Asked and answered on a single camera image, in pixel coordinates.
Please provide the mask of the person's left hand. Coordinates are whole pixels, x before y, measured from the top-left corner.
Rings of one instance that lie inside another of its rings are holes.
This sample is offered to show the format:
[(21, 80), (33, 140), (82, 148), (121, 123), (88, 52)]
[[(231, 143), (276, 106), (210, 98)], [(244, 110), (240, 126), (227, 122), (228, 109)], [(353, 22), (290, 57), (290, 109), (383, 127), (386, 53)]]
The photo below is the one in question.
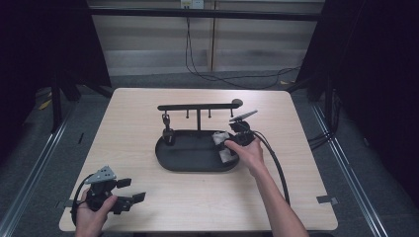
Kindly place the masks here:
[(117, 196), (110, 196), (99, 210), (93, 211), (84, 202), (87, 193), (87, 190), (83, 192), (82, 203), (77, 207), (75, 237), (99, 237), (107, 221), (108, 213), (118, 199)]

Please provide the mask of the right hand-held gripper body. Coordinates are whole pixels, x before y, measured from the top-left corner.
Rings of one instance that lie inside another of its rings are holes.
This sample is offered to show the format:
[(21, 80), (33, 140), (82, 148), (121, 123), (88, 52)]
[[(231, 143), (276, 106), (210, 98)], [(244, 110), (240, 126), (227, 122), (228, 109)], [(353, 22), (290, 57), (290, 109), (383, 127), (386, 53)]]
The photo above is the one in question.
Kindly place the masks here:
[(229, 121), (230, 128), (235, 132), (235, 135), (232, 137), (232, 140), (235, 143), (241, 146), (247, 146), (255, 139), (254, 132), (251, 130), (249, 123), (246, 122), (245, 119), (256, 113), (257, 111), (252, 111), (232, 118)]

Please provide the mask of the metal floor rail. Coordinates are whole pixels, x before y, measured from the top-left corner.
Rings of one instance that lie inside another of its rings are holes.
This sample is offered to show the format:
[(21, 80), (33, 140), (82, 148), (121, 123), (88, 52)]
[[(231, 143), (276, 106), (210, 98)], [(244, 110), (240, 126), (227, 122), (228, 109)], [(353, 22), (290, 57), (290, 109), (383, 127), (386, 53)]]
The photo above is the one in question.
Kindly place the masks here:
[(339, 140), (332, 135), (330, 129), (328, 128), (324, 112), (317, 104), (312, 106), (312, 110), (322, 132), (326, 135), (328, 146), (330, 147), (373, 235), (375, 237), (389, 237), (376, 209), (372, 205), (371, 200), (368, 198), (363, 186), (361, 185), (354, 169), (352, 168), (352, 165), (346, 156), (346, 153), (339, 143)]
[(15, 200), (5, 213), (4, 218), (0, 221), (0, 237), (12, 237), (16, 226), (19, 223), (33, 192), (42, 177), (42, 174), (52, 156), (62, 134), (66, 130), (68, 120), (72, 117), (74, 108), (71, 108), (62, 119), (55, 132), (51, 133), (35, 166), (31, 173), (27, 176), (23, 186), (20, 188)]

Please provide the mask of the black stand leg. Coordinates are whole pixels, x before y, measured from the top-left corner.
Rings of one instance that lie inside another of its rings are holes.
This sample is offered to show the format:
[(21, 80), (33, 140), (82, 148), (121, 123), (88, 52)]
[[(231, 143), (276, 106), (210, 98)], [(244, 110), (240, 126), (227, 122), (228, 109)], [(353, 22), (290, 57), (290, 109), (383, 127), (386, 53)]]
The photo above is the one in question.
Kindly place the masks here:
[(51, 80), (51, 101), (53, 113), (53, 123), (51, 132), (55, 133), (62, 123), (60, 88), (58, 78), (56, 75), (54, 75)]

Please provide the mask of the black key rack with tray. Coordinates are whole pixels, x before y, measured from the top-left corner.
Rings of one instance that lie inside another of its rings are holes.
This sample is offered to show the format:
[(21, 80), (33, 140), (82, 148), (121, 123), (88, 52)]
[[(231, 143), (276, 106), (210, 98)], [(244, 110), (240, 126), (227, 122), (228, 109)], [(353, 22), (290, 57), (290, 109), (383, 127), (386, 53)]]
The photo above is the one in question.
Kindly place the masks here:
[(222, 163), (219, 153), (215, 148), (212, 135), (221, 130), (202, 129), (202, 111), (207, 111), (209, 118), (213, 110), (229, 110), (233, 117), (233, 111), (243, 105), (240, 99), (233, 99), (224, 104), (184, 104), (184, 105), (160, 105), (158, 111), (168, 114), (173, 111), (185, 111), (186, 118), (190, 112), (194, 112), (197, 119), (196, 129), (173, 129), (175, 131), (175, 144), (167, 145), (162, 135), (155, 145), (155, 155), (158, 163), (166, 170), (172, 172), (227, 172), (233, 169), (239, 159)]

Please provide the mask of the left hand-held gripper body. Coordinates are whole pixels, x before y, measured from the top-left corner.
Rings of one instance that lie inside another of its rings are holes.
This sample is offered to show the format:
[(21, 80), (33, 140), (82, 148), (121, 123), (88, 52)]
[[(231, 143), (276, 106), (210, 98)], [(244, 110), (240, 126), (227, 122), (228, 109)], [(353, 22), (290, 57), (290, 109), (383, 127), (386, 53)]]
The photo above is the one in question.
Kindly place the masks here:
[[(117, 175), (109, 166), (104, 166), (86, 180), (90, 186), (86, 202), (91, 210), (99, 210), (104, 201), (112, 196), (112, 190), (117, 188)], [(121, 214), (123, 211), (129, 211), (133, 206), (132, 197), (118, 197), (110, 212)]]

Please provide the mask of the black horizontal frame bar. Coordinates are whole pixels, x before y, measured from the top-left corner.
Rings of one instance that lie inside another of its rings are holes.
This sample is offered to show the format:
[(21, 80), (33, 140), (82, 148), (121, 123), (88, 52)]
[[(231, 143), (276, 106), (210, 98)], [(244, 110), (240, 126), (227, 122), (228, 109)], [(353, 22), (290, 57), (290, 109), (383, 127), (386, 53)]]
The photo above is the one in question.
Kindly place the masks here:
[(143, 9), (143, 8), (105, 8), (93, 7), (87, 12), (91, 15), (104, 16), (144, 16), (144, 17), (184, 17), (212, 19), (278, 20), (317, 22), (321, 14), (282, 13), (226, 10), (183, 10), (183, 9)]

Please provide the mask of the grey key pouch with ring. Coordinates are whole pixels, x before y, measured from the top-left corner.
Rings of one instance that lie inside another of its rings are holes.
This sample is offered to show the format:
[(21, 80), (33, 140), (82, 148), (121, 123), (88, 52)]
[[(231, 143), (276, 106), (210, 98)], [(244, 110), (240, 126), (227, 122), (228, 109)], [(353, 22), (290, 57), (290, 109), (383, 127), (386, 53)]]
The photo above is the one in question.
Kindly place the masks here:
[(221, 162), (222, 163), (227, 163), (227, 162), (232, 162), (238, 159), (238, 155), (230, 155), (228, 152), (226, 151), (220, 151), (219, 150), (219, 145), (220, 144), (224, 144), (225, 140), (228, 140), (230, 138), (230, 134), (226, 131), (216, 131), (212, 136), (212, 140), (214, 142), (215, 148), (217, 149)]

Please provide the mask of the black curtain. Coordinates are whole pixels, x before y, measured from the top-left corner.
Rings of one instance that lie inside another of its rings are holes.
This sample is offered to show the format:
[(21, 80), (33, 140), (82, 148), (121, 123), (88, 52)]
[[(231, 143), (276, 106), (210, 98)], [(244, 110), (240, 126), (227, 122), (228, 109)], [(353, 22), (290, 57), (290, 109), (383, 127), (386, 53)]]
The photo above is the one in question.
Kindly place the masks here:
[(0, 0), (0, 166), (41, 88), (75, 100), (76, 86), (111, 80), (87, 0)]
[(419, 202), (419, 0), (324, 0), (299, 80), (333, 86), (381, 161)]

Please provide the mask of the white wall socket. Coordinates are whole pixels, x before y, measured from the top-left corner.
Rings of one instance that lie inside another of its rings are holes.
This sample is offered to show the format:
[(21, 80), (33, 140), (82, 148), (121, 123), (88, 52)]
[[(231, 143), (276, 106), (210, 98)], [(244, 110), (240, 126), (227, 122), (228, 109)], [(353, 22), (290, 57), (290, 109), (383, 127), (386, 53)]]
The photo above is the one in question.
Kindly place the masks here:
[(182, 9), (197, 9), (203, 10), (205, 8), (204, 0), (180, 0)]

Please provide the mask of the person's right hand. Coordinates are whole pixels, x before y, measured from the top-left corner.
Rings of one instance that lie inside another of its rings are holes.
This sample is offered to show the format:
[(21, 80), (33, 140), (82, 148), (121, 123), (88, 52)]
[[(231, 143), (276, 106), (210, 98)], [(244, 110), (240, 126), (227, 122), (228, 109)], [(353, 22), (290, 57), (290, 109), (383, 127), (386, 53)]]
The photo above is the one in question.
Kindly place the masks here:
[(224, 144), (238, 154), (240, 160), (244, 162), (253, 177), (257, 178), (266, 170), (263, 149), (258, 138), (247, 146), (241, 146), (232, 140), (226, 140)]

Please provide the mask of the black car key with carabiner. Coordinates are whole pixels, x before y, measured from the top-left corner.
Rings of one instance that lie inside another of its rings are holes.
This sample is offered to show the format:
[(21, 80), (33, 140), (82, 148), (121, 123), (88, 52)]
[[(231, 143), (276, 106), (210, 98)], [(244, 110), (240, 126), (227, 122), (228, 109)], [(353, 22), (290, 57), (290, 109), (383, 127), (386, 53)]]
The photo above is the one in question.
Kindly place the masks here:
[(167, 145), (172, 146), (175, 144), (175, 131), (170, 127), (170, 116), (168, 114), (163, 114), (162, 121), (165, 125), (165, 128), (162, 131), (162, 138)]

